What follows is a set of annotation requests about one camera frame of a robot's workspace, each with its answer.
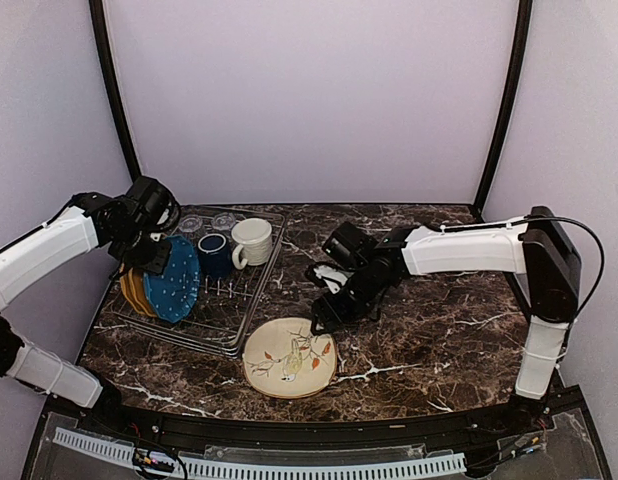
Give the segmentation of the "blue plate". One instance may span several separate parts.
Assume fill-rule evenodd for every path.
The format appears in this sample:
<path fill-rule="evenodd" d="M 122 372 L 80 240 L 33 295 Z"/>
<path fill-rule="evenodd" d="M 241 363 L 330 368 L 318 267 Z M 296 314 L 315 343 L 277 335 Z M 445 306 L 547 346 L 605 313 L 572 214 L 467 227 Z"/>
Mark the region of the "blue plate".
<path fill-rule="evenodd" d="M 171 253 L 163 273 L 145 272 L 147 301 L 161 320 L 176 324 L 185 319 L 198 299 L 201 269 L 196 249 L 183 236 L 170 236 Z"/>

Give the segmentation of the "dark blue mug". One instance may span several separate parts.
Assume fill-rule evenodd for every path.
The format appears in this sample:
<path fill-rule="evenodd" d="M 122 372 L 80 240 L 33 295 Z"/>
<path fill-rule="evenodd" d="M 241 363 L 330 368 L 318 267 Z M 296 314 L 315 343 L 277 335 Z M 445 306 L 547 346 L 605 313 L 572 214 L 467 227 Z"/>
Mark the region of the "dark blue mug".
<path fill-rule="evenodd" d="M 210 233 L 197 243 L 197 252 L 202 272 L 212 279 L 224 279 L 232 271 L 231 248 L 227 237 Z"/>

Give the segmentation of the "clear ribbed drinking glass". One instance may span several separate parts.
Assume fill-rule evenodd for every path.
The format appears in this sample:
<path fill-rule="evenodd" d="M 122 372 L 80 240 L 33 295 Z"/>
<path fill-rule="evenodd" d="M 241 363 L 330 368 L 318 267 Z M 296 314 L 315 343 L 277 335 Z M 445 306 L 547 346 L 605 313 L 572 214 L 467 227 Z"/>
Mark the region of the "clear ribbed drinking glass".
<path fill-rule="evenodd" d="M 190 214 L 184 216 L 179 224 L 178 230 L 185 234 L 193 234 L 203 227 L 203 219 L 199 215 Z"/>

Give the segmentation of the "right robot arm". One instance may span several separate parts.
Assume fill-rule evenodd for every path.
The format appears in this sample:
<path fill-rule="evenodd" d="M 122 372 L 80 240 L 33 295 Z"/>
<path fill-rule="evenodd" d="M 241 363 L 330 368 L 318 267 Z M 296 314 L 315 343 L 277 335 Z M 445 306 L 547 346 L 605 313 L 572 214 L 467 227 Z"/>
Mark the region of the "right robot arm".
<path fill-rule="evenodd" d="M 523 275 L 529 291 L 528 333 L 513 393 L 499 413 L 500 426 L 519 434 L 543 415 L 570 331 L 590 300 L 580 294 L 582 260 L 566 224 L 597 236 L 587 225 L 556 216 L 545 206 L 500 222 L 398 227 L 380 240 L 345 221 L 323 244 L 329 261 L 306 271 L 325 290 L 311 306 L 311 332 L 331 334 L 363 318 L 378 320 L 387 290 L 410 276 Z"/>

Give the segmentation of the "yellow dotted top plate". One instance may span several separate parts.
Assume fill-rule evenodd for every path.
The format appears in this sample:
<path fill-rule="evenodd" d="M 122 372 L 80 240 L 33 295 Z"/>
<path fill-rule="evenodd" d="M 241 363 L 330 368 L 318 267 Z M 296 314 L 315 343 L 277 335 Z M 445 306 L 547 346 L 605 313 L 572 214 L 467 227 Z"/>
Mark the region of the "yellow dotted top plate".
<path fill-rule="evenodd" d="M 133 295 L 131 294 L 130 284 L 129 284 L 129 276 L 128 276 L 127 273 L 123 274 L 120 277 L 119 283 L 120 283 L 121 292 L 122 292 L 125 300 L 127 301 L 127 303 L 131 307 L 133 307 L 134 306 L 134 299 L 133 299 Z"/>

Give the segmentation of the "cream ribbed mug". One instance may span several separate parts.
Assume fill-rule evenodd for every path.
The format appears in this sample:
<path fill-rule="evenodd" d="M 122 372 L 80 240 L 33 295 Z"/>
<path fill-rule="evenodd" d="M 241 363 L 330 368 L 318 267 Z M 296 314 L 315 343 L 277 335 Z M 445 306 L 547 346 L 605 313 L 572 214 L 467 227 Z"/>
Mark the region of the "cream ribbed mug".
<path fill-rule="evenodd" d="M 235 242 L 232 262 L 237 270 L 260 266 L 269 261 L 273 252 L 272 225 L 262 218 L 248 218 L 238 222 L 231 231 Z"/>

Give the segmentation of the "yellow bottom plate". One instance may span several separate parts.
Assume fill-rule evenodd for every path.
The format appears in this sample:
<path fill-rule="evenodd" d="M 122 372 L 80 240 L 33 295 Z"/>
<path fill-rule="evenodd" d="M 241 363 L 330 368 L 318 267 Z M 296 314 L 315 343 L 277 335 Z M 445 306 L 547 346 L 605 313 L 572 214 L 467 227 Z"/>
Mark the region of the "yellow bottom plate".
<path fill-rule="evenodd" d="M 247 339 L 242 360 L 250 386 L 281 399 L 317 394 L 335 378 L 338 366 L 333 337 L 313 334 L 311 321 L 298 317 L 259 326 Z"/>

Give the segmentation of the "metal wire dish rack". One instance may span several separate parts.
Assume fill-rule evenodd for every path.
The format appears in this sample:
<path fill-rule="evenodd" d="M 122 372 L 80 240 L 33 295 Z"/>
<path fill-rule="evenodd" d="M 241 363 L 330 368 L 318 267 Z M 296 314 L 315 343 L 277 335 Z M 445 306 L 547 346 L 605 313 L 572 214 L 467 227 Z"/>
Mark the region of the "metal wire dish rack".
<path fill-rule="evenodd" d="M 222 212 L 232 212 L 237 222 L 248 218 L 262 218 L 272 225 L 273 252 L 269 261 L 260 266 L 234 270 L 223 280 L 200 280 L 198 299 L 190 314 L 176 324 L 151 318 L 134 311 L 125 300 L 120 287 L 111 290 L 113 300 L 103 310 L 125 327 L 152 339 L 197 352 L 235 357 L 238 355 L 254 317 L 262 292 L 275 266 L 286 227 L 286 217 L 262 206 L 184 206 L 180 220 L 190 214 L 203 219 L 203 227 L 193 234 L 185 234 L 178 226 L 170 231 L 196 244 L 204 235 L 218 232 L 211 226 L 212 218 Z"/>

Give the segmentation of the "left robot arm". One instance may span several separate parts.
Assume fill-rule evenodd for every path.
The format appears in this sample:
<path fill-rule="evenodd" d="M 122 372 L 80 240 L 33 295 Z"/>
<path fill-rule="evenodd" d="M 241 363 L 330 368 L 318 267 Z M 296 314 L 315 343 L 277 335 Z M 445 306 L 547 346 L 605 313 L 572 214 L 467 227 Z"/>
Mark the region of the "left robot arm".
<path fill-rule="evenodd" d="M 73 195 L 50 220 L 0 248 L 0 377 L 91 409 L 92 421 L 106 434 L 123 435 L 130 427 L 129 412 L 105 397 L 104 380 L 19 335 L 2 313 L 34 283 L 101 247 L 124 267 L 162 273 L 172 247 L 161 236 L 180 216 L 173 193 L 158 180 L 140 176 L 116 197 Z"/>

